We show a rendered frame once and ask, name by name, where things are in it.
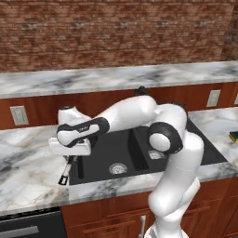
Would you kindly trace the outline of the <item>brown wooden cupboard run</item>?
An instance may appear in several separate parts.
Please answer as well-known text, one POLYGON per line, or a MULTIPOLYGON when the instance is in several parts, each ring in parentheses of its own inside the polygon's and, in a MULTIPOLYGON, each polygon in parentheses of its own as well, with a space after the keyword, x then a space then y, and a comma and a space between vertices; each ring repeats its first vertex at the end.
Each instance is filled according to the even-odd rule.
POLYGON ((238 177, 231 181, 227 205, 229 220, 224 235, 225 238, 238 238, 238 177))

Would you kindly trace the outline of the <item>black double sink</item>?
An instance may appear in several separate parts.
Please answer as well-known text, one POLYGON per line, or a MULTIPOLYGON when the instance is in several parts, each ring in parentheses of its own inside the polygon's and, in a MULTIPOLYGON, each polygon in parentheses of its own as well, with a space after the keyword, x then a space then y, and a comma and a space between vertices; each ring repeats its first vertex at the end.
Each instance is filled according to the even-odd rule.
POLYGON ((73 161, 70 185, 164 172, 168 156, 147 140, 147 126, 102 135, 91 154, 73 161))

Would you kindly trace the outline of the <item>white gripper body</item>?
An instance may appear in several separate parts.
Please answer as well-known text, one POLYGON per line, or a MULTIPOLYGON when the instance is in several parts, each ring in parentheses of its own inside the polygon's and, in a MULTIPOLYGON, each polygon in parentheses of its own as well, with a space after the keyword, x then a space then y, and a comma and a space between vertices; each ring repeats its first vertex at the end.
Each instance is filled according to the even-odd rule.
POLYGON ((56 138, 48 140, 50 150, 56 155, 89 155, 91 154, 91 144, 88 139, 84 139, 80 143, 76 143, 71 148, 61 145, 56 138))

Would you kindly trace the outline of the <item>black tap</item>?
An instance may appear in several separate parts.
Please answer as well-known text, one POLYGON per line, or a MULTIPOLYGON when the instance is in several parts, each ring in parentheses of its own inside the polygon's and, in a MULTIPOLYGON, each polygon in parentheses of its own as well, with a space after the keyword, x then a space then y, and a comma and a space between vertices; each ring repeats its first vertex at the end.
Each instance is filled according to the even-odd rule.
POLYGON ((147 91, 146 91, 146 87, 145 86, 140 86, 139 88, 137 88, 134 91, 134 95, 135 96, 143 96, 143 95, 146 95, 146 94, 147 94, 147 91))

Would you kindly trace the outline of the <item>brown wooden cupboard door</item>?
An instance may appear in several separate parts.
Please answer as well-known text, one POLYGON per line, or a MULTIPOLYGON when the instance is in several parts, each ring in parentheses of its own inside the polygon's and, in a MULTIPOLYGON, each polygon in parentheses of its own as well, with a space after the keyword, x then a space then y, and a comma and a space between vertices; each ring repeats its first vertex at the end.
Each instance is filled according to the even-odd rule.
POLYGON ((141 218, 145 229, 154 222, 149 193, 137 193, 61 208, 67 238, 139 238, 141 218))
POLYGON ((225 178, 201 183, 181 221, 189 238, 207 238, 230 182, 225 178))

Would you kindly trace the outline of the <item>black dishwasher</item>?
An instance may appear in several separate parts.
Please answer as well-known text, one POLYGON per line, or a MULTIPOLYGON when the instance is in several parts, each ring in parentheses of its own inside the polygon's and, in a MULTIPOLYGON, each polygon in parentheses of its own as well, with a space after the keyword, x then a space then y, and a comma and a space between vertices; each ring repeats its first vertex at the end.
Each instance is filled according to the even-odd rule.
POLYGON ((67 238, 59 207, 0 217, 0 232, 37 226, 39 232, 15 238, 67 238))

